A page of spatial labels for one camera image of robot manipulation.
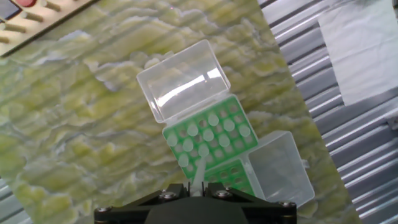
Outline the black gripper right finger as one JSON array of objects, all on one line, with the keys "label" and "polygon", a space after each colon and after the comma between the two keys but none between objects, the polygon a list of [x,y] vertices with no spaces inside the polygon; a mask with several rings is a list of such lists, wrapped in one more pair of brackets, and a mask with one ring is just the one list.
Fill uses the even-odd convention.
[{"label": "black gripper right finger", "polygon": [[235,223],[297,224],[297,205],[290,201],[267,202],[246,192],[225,187],[220,182],[209,183],[203,195],[225,202],[216,208],[226,212]]}]

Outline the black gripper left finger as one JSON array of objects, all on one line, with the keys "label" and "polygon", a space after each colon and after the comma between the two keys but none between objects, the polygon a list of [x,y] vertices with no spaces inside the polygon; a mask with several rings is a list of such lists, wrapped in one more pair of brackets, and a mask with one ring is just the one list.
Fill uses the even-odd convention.
[{"label": "black gripper left finger", "polygon": [[183,184],[170,184],[166,189],[155,191],[121,207],[96,208],[94,224],[145,223],[149,212],[158,205],[189,196],[189,188]]}]

